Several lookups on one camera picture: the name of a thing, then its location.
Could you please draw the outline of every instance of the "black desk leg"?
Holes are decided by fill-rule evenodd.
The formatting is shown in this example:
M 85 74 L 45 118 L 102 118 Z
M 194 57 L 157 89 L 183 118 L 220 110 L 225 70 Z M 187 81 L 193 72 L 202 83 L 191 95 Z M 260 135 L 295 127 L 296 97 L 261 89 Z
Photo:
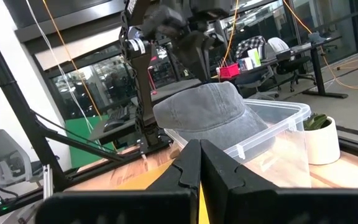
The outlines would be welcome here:
M 318 60 L 317 48 L 311 49 L 310 55 L 311 55 L 311 62 L 313 63 L 314 76 L 316 77 L 318 91 L 306 90 L 303 92 L 303 94 L 314 95 L 314 96 L 333 97 L 333 98 L 342 98 L 342 99 L 347 98 L 347 94 L 326 93 L 326 90 L 324 87 L 323 75 L 321 74 L 320 61 Z

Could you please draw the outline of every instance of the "storage bin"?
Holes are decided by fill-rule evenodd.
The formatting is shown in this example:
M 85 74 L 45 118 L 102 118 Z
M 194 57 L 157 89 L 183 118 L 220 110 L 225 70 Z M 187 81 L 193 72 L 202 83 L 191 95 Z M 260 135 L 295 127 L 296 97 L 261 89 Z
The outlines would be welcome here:
M 310 116 L 310 107 L 301 103 L 265 100 L 244 100 L 268 128 L 224 152 L 248 169 L 279 187 L 311 187 L 305 146 L 303 120 Z M 187 141 L 177 132 L 165 132 L 180 146 Z M 247 151 L 260 152 L 252 160 Z

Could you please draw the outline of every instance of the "table surface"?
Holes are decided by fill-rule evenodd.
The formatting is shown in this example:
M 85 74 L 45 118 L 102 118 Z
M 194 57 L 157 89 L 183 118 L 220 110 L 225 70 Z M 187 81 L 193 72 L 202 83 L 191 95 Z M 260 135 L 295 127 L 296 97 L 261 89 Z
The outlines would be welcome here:
M 148 178 L 155 179 L 155 177 L 147 176 L 147 174 L 152 173 L 149 171 L 157 171 L 157 173 L 154 172 L 151 175 L 160 175 L 172 161 L 170 154 L 177 150 L 179 150 L 179 147 L 174 143 L 172 147 L 147 156 L 146 159 L 138 159 L 128 165 L 111 170 L 67 190 L 113 190 L 137 176 L 144 180 Z M 106 160 L 96 161 L 82 167 L 79 171 L 103 162 L 106 162 Z M 338 161 L 321 166 L 309 165 L 309 169 L 311 186 L 314 188 L 358 188 L 358 157 L 352 154 L 341 152 L 341 157 Z
M 293 51 L 291 53 L 291 56 L 296 56 L 298 54 L 302 54 L 303 52 L 309 51 L 311 49 L 315 49 L 315 48 L 320 47 L 320 46 L 322 46 L 324 44 L 328 44 L 328 43 L 330 43 L 332 41 L 338 40 L 340 38 L 342 38 L 342 36 L 328 37 L 324 42 L 313 44 L 313 45 L 310 45 L 309 47 L 305 47 L 305 46 L 310 44 L 310 43 L 305 43 L 305 44 L 301 44 L 301 45 L 291 47 L 291 50 Z M 254 71 L 258 70 L 258 69 L 263 69 L 265 67 L 268 67 L 270 65 L 273 65 L 273 64 L 277 63 L 278 61 L 279 60 L 277 58 L 268 58 L 268 59 L 266 59 L 266 62 L 263 62 L 263 60 L 262 60 L 261 65 L 259 67 L 256 67 L 256 68 L 254 68 L 252 70 L 249 70 L 249 71 L 242 72 L 239 75 L 244 75 L 244 74 L 247 74 L 249 72 L 254 72 Z M 239 75 L 236 75 L 236 76 L 231 77 L 231 78 L 222 78 L 221 77 L 221 80 L 223 80 L 223 81 L 231 80 L 231 79 L 237 78 Z M 213 76 L 211 78 L 217 79 L 219 77 L 217 75 L 215 75 L 215 76 Z
M 166 97 L 169 97 L 175 93 L 178 93 L 179 91 L 186 90 L 188 88 L 200 85 L 201 82 L 198 79 L 191 79 L 191 80 L 183 80 L 175 83 L 168 84 L 166 86 L 163 86 L 161 88 L 157 89 L 156 95 L 151 95 L 152 101 L 158 101 L 162 100 Z M 131 98 L 131 101 L 135 106 L 137 106 L 137 97 Z M 89 136 L 89 141 L 95 141 L 99 140 L 101 138 L 104 138 L 106 136 L 112 135 L 114 133 L 117 133 L 119 131 L 122 131 L 128 127 L 135 126 L 135 111 L 136 107 L 131 107 L 130 109 L 130 119 L 127 120 L 123 125 L 116 127 L 110 131 L 103 132 L 104 125 L 106 124 L 107 120 L 100 121 L 92 130 L 91 135 Z

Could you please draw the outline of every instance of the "floor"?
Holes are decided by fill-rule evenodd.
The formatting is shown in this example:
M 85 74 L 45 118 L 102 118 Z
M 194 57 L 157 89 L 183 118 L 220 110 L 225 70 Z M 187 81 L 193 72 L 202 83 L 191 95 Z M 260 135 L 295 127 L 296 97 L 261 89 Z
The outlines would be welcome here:
M 336 67 L 353 60 L 358 60 L 358 54 L 331 65 L 331 68 L 335 68 L 333 72 L 338 77 L 337 79 L 349 86 L 358 85 L 358 61 L 352 62 L 349 65 L 343 65 L 340 70 L 336 70 Z M 312 112 L 325 113 L 333 117 L 337 125 L 358 130 L 358 89 L 341 86 L 335 82 L 332 73 L 327 67 L 323 68 L 323 79 L 326 82 L 327 92 L 346 93 L 349 97 L 346 99 L 335 99 L 301 94 L 301 92 L 313 88 L 313 83 L 309 80 L 300 80 L 300 83 L 295 85 L 294 93 L 289 91 L 288 83 L 282 85 L 282 90 L 277 100 L 306 103 L 310 105 Z M 357 135 L 342 132 L 339 132 L 339 135 L 344 135 L 347 138 L 358 141 Z

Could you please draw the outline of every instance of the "baseball cap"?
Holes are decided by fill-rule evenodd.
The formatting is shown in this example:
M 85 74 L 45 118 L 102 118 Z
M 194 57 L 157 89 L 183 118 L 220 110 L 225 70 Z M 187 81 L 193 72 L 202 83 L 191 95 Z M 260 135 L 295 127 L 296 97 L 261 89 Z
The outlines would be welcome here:
M 267 129 L 229 82 L 210 83 L 181 91 L 153 108 L 161 128 L 183 139 L 207 139 L 225 150 Z

